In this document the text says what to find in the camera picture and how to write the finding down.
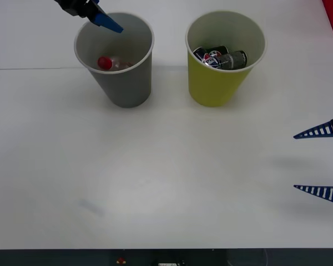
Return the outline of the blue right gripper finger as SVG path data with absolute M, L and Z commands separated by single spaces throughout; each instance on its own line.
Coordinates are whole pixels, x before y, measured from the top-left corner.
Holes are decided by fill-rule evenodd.
M 294 139 L 312 139 L 321 137 L 333 137 L 333 119 L 295 135 Z
M 305 186 L 293 185 L 293 187 L 307 194 L 322 198 L 333 203 L 333 186 Z

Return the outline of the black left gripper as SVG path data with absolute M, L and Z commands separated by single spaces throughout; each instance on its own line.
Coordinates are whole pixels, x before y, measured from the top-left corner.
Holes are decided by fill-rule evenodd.
M 100 8 L 96 0 L 55 0 L 62 10 L 72 16 L 88 18 L 93 24 L 121 33 L 124 28 L 115 22 Z

